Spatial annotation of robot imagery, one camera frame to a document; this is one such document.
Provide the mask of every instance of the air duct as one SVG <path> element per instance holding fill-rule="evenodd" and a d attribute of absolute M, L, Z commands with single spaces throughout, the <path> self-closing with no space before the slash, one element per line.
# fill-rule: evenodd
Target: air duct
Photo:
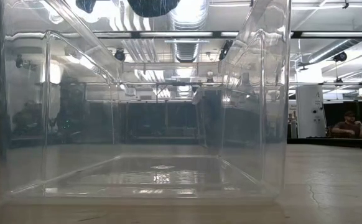
<path fill-rule="evenodd" d="M 208 15 L 208 0 L 183 0 L 170 11 L 173 30 L 202 30 Z M 199 53 L 199 44 L 174 44 L 175 58 L 179 62 L 193 62 Z"/>
<path fill-rule="evenodd" d="M 361 31 L 362 26 L 359 26 L 356 30 Z M 330 57 L 333 57 L 346 49 L 362 42 L 362 39 L 347 39 L 347 40 L 336 40 L 333 43 L 327 45 L 326 47 L 315 52 L 308 58 L 308 62 L 300 63 L 300 66 L 311 65 L 314 63 L 319 63 L 323 60 L 326 60 Z"/>

